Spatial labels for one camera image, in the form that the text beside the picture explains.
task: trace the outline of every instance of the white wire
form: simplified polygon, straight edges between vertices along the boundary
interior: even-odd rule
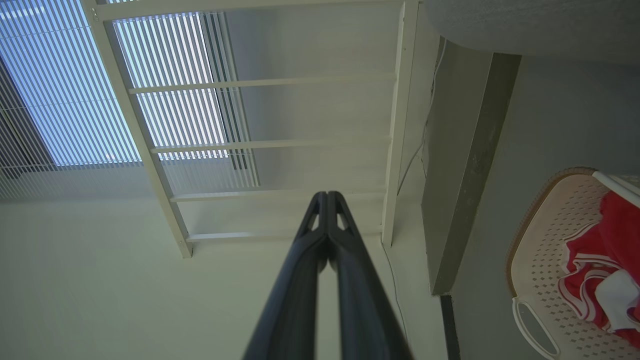
[[[442,46],[442,54],[440,54],[440,59],[438,59],[438,63],[436,64],[436,70],[433,73],[433,86],[432,86],[433,90],[431,91],[431,100],[429,101],[429,109],[427,110],[426,120],[424,121],[424,128],[422,129],[422,139],[420,140],[420,145],[418,145],[418,149],[415,150],[415,152],[411,156],[411,159],[409,160],[409,164],[407,164],[406,166],[406,170],[404,171],[404,174],[402,175],[402,179],[400,180],[400,185],[398,185],[398,193],[396,195],[400,194],[400,189],[404,184],[404,179],[406,179],[406,175],[409,173],[409,168],[411,167],[411,163],[413,163],[413,159],[415,159],[415,156],[418,155],[418,152],[420,151],[422,146],[424,146],[424,138],[427,135],[427,124],[429,124],[429,114],[431,114],[431,107],[433,106],[433,96],[436,94],[436,77],[438,76],[438,70],[440,70],[440,64],[442,64],[442,58],[444,57],[444,51],[446,49],[447,49],[447,39],[444,40],[444,45]]]
[[[400,311],[400,319],[402,320],[402,328],[404,329],[404,338],[407,342],[409,342],[409,337],[406,333],[406,325],[404,324],[404,315],[402,314],[402,308],[400,308],[400,301],[398,301],[398,289],[396,287],[396,275],[394,274],[394,268],[391,266],[391,261],[389,260],[389,255],[387,254],[387,250],[385,249],[385,244],[382,243],[382,236],[380,236],[380,246],[382,246],[382,251],[385,252],[385,256],[387,257],[387,263],[389,264],[389,270],[391,270],[391,279],[394,281],[394,293],[396,296],[396,305],[398,305],[398,311]]]

